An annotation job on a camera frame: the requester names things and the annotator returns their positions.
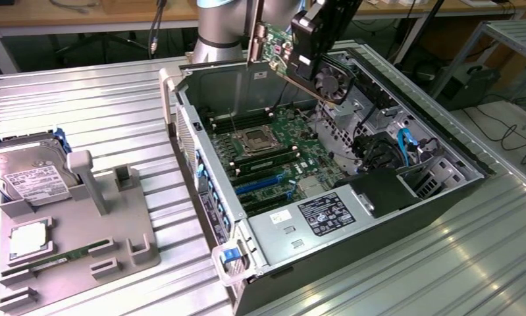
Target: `white sticker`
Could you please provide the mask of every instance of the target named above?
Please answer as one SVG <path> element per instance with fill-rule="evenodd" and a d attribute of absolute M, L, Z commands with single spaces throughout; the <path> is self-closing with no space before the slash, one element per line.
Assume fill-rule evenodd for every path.
<path fill-rule="evenodd" d="M 270 215 L 272 216 L 272 221 L 274 224 L 278 224 L 281 222 L 285 222 L 286 220 L 292 219 L 292 215 L 288 209 L 284 211 L 280 211 L 278 213 L 274 213 Z"/>
<path fill-rule="evenodd" d="M 55 166 L 6 174 L 5 177 L 27 201 L 38 201 L 69 193 L 69 187 Z"/>
<path fill-rule="evenodd" d="M 256 72 L 256 75 L 253 76 L 253 79 L 265 79 L 266 78 L 266 71 L 262 72 Z"/>

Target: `ribbed metal surface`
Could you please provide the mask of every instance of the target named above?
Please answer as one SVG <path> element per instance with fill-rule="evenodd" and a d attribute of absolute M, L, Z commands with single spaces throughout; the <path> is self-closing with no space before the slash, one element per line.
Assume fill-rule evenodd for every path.
<path fill-rule="evenodd" d="M 141 172 L 161 249 L 160 266 L 29 315 L 230 315 L 166 132 L 158 71 L 185 58 L 3 76 L 0 136 L 59 125 L 94 172 L 130 163 Z"/>
<path fill-rule="evenodd" d="M 488 22 L 485 32 L 526 56 L 526 20 Z"/>
<path fill-rule="evenodd" d="M 375 52 L 360 51 L 499 175 L 427 229 L 253 314 L 526 315 L 526 186 L 461 132 L 459 122 L 441 115 L 427 94 L 411 88 Z M 97 315 L 99 310 L 107 315 L 232 315 L 164 133 L 161 67 L 161 62 L 144 62 L 2 79 L 2 135 L 59 121 L 73 146 L 95 155 L 95 172 L 121 163 L 141 170 L 164 258 L 156 268 L 34 315 Z M 133 71 L 150 79 L 109 83 L 113 76 L 131 78 Z M 50 88 L 58 82 L 79 88 L 61 93 Z"/>

